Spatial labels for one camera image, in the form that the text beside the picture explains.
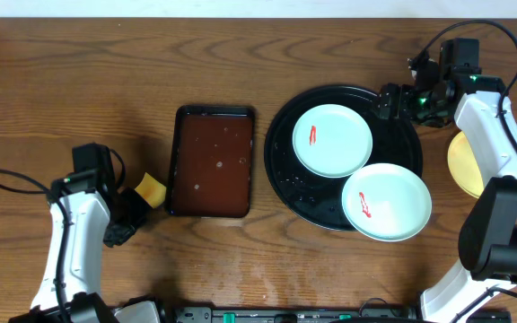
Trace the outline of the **green yellow sponge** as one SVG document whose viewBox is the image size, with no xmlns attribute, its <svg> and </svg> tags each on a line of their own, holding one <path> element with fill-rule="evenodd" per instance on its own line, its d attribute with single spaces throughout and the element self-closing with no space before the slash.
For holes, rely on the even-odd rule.
<svg viewBox="0 0 517 323">
<path fill-rule="evenodd" d="M 167 188 L 146 172 L 134 190 L 149 206 L 155 209 L 164 203 Z"/>
</svg>

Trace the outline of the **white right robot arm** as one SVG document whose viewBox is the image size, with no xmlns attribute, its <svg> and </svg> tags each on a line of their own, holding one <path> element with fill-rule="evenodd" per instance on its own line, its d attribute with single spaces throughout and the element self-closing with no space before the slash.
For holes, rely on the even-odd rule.
<svg viewBox="0 0 517 323">
<path fill-rule="evenodd" d="M 517 124 L 510 88 L 473 63 L 412 60 L 409 69 L 414 84 L 384 85 L 376 115 L 428 127 L 454 123 L 469 142 L 484 184 L 460 229 L 458 261 L 420 297 L 422 319 L 464 322 L 517 286 Z"/>
</svg>

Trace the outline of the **light green plate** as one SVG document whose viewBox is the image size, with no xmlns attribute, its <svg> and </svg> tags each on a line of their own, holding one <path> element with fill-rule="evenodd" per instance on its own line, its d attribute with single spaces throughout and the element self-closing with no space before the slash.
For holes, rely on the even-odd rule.
<svg viewBox="0 0 517 323">
<path fill-rule="evenodd" d="M 323 104 L 307 110 L 294 125 L 294 153 L 310 172 L 343 178 L 370 159 L 373 138 L 367 122 L 353 109 Z"/>
<path fill-rule="evenodd" d="M 387 242 L 417 235 L 427 225 L 433 207 L 421 178 L 390 163 L 376 163 L 355 171 L 342 189 L 341 203 L 356 230 Z"/>
</svg>

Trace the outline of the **yellow plate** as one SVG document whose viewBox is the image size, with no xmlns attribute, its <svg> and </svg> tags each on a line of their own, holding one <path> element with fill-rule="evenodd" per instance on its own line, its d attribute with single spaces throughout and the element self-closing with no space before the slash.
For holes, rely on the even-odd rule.
<svg viewBox="0 0 517 323">
<path fill-rule="evenodd" d="M 447 163 L 453 180 L 467 194 L 479 198 L 484 190 L 482 175 L 463 132 L 455 135 L 447 152 Z"/>
</svg>

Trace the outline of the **rectangular black water tray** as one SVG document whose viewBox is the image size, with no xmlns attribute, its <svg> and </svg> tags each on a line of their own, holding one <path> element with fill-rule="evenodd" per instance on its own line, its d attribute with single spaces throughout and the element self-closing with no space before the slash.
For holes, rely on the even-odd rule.
<svg viewBox="0 0 517 323">
<path fill-rule="evenodd" d="M 250 210 L 255 111 L 178 108 L 165 210 L 178 217 L 242 218 Z"/>
</svg>

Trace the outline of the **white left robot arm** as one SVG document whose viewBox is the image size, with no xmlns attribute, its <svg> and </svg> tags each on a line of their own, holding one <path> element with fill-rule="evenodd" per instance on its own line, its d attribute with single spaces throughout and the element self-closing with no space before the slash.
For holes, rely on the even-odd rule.
<svg viewBox="0 0 517 323">
<path fill-rule="evenodd" d="M 112 309 L 101 298 L 101 253 L 125 242 L 138 226 L 111 224 L 116 208 L 95 188 L 64 193 L 50 204 L 53 229 L 45 274 L 28 313 L 12 322 L 162 322 L 153 297 Z"/>
</svg>

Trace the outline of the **light green plate front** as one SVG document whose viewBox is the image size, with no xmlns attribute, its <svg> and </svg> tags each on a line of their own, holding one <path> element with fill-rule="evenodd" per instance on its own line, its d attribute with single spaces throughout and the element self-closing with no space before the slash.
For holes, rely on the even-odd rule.
<svg viewBox="0 0 517 323">
<path fill-rule="evenodd" d="M 341 203 L 356 230 L 387 242 L 417 235 L 427 225 L 433 207 L 421 178 L 390 163 L 376 163 L 355 171 L 342 189 Z"/>
</svg>

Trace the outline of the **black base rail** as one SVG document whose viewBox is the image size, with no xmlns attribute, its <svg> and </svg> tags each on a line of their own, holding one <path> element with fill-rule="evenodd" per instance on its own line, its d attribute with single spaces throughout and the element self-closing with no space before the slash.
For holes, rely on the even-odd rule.
<svg viewBox="0 0 517 323">
<path fill-rule="evenodd" d="M 173 323 L 342 323 L 423 322 L 414 309 L 364 308 L 362 310 L 281 310 L 175 308 L 168 315 Z"/>
</svg>

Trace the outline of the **round black tray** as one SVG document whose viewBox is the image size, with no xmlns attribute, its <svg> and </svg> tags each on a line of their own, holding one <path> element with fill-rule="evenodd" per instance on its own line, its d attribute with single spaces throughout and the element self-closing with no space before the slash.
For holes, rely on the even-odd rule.
<svg viewBox="0 0 517 323">
<path fill-rule="evenodd" d="M 338 104 L 357 112 L 372 131 L 369 163 L 393 163 L 423 173 L 423 153 L 415 128 L 407 120 L 377 118 L 371 112 L 378 94 L 345 84 L 309 89 L 289 100 L 276 114 L 266 134 L 264 162 L 269 182 L 280 200 L 304 220 L 322 228 L 353 231 L 341 203 L 345 178 L 330 179 L 307 170 L 292 145 L 298 119 L 322 104 Z"/>
</svg>

